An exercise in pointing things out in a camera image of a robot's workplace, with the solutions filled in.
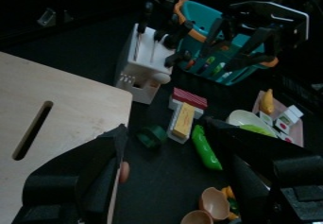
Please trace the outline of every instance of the green cucumber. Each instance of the green cucumber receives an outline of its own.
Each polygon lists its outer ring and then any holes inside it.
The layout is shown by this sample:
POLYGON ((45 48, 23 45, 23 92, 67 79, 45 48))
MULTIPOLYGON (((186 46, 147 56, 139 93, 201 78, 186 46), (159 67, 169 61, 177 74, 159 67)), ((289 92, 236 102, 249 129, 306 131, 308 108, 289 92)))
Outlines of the green cucumber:
POLYGON ((208 168, 222 170, 222 165, 214 150, 210 147, 205 136, 205 129, 202 125, 196 125, 193 132, 193 140, 197 146, 197 152, 208 168))

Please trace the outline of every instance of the clutter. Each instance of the clutter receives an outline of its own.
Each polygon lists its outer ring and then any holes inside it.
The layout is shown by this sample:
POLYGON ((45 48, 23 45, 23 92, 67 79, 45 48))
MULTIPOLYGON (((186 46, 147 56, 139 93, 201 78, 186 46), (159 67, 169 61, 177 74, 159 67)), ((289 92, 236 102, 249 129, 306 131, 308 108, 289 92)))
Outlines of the clutter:
POLYGON ((272 126, 273 130, 276 131, 277 136, 284 139, 285 141, 297 144, 298 146, 304 146, 305 144, 305 139, 304 139, 304 121, 300 117, 302 117, 304 113, 301 113, 301 111, 297 109, 296 106, 292 106, 292 109, 289 109, 289 107, 281 103, 274 97, 273 97, 273 103, 274 103, 274 112, 272 115, 268 115, 266 113, 264 113, 261 111, 261 100, 265 96, 266 92, 261 91, 258 94, 258 98, 256 100, 256 104, 254 104, 254 108, 253 108, 253 112, 256 114, 260 115, 261 119, 264 120, 264 122, 272 126), (297 112, 297 115, 300 115, 300 117, 297 117, 294 114, 292 114, 293 109, 297 112), (284 112, 289 111, 289 115, 293 117, 293 120, 290 119, 290 124, 293 123, 293 125, 289 125, 284 122, 286 121, 286 115, 284 114, 284 112))
POLYGON ((208 212, 196 210, 192 211, 186 216, 183 217, 181 224, 214 224, 214 220, 208 214, 208 212))
POLYGON ((197 146, 197 152, 205 163, 205 166, 214 170, 222 170, 222 165, 214 150, 210 147, 205 136, 205 129, 202 125, 197 125, 193 132, 193 141, 197 146))
POLYGON ((242 129, 249 129, 277 138, 276 131, 254 112, 236 110, 230 113, 226 122, 234 126, 240 126, 242 129))
POLYGON ((167 142, 167 132, 158 125, 142 127, 137 137, 147 148, 158 148, 167 142))
POLYGON ((230 214, 230 203, 226 195, 216 187, 208 188, 200 198, 200 210, 208 212, 214 221, 222 221, 230 214))
POLYGON ((194 118, 198 119, 208 108, 208 99, 179 89, 174 88, 170 97, 170 109, 174 116, 169 127, 169 137, 185 144, 190 138, 194 118))

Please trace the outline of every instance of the toy food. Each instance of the toy food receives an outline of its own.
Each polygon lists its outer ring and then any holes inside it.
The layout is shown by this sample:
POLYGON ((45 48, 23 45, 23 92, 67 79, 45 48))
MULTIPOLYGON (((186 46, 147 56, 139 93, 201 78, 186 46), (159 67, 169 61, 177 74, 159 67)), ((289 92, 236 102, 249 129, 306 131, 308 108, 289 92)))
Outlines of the toy food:
POLYGON ((206 211, 214 221, 225 220, 230 215, 230 203, 226 195, 216 187, 208 188, 200 198, 200 210, 206 211))
POLYGON ((214 220, 205 211, 196 210, 186 214, 181 224, 214 224, 214 220))
POLYGON ((197 125, 193 132, 193 140, 197 146, 197 152, 208 168, 222 170, 222 165, 214 150, 212 149, 202 125, 197 125))
POLYGON ((272 115, 276 111, 273 89, 269 89, 260 102, 260 110, 272 115))

